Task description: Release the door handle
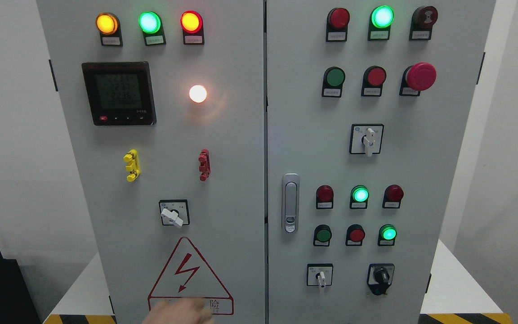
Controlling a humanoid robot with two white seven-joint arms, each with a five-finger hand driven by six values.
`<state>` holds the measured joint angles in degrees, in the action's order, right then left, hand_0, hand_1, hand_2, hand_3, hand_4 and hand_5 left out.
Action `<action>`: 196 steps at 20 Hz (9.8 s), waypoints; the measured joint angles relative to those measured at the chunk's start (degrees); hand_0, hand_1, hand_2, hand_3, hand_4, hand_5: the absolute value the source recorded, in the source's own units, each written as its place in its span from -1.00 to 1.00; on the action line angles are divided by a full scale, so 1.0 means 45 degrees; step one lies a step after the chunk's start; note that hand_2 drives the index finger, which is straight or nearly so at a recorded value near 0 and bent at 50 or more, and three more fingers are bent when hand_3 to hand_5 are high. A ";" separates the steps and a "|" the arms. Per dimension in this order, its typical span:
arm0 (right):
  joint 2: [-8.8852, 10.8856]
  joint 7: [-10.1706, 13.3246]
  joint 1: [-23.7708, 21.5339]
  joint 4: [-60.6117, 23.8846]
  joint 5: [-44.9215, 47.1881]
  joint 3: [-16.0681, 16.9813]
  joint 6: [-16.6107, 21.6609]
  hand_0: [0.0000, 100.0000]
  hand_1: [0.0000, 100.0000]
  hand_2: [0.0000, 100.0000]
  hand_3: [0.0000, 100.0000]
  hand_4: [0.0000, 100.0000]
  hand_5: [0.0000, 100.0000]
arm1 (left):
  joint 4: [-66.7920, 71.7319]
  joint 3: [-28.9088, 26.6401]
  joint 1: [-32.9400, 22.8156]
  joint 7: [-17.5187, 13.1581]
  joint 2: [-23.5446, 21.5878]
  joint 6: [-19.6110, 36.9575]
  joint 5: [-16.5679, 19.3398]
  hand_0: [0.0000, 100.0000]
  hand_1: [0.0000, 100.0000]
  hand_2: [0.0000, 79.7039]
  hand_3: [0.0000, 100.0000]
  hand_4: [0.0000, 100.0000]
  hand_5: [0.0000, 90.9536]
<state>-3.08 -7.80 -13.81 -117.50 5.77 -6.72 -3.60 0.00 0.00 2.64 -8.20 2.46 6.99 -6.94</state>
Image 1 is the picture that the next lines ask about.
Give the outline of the human hand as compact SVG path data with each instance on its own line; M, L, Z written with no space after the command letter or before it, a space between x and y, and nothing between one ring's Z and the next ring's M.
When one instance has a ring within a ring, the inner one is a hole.
M143 324L214 324L213 312L205 299L179 299L157 303L142 321Z

